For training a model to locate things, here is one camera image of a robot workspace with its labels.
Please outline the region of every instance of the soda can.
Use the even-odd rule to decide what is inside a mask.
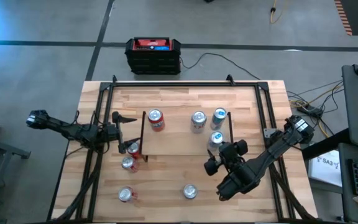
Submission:
[[[139,170],[139,162],[131,156],[126,156],[121,162],[122,168],[131,172],[137,172]]]
[[[227,111],[223,108],[216,108],[211,120],[212,130],[218,130],[222,127],[223,121],[227,116]]]
[[[137,193],[131,187],[123,187],[118,192],[118,199],[122,202],[133,202],[137,199]]]
[[[183,194],[187,199],[194,199],[197,196],[198,190],[196,186],[192,184],[188,184],[183,189]]]
[[[208,146],[207,148],[210,151],[216,151],[219,149],[223,142],[223,134],[220,131],[215,131],[211,134],[211,137],[208,139]]]
[[[142,155],[139,152],[139,144],[137,144],[136,142],[132,143],[128,147],[127,151],[128,151],[128,154],[131,155],[135,159],[140,159],[142,157]]]
[[[150,110],[149,121],[154,131],[161,131],[165,127],[164,116],[158,109]]]
[[[202,111],[196,111],[191,116],[191,131],[193,133],[202,133],[206,124],[206,115]]]

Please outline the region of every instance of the concrete floor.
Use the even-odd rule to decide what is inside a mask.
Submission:
[[[96,42],[109,0],[0,1],[0,40]],[[116,0],[105,42],[133,36],[169,36],[184,44],[293,45],[358,47],[346,35],[333,0],[288,0],[283,17],[269,24],[271,1]],[[277,9],[283,7],[278,1]],[[8,223],[46,219],[67,141],[52,131],[27,128],[30,110],[71,121],[94,47],[0,45],[0,140],[32,151],[28,161],[14,158],[0,192],[0,219]],[[301,92],[341,79],[341,66],[358,63],[358,52],[288,52],[278,50],[183,49],[187,66],[204,52],[223,54],[264,80],[285,80]],[[236,80],[252,77],[221,58],[206,56],[178,76],[137,76],[130,72],[124,49],[103,47],[92,80]],[[311,91],[312,99],[322,93]],[[347,127],[343,93],[339,109],[324,115],[334,132]],[[327,110],[334,108],[327,103]],[[316,131],[314,141],[323,135]],[[342,215],[338,194],[313,190],[320,218]],[[327,204],[327,198],[333,202]]]

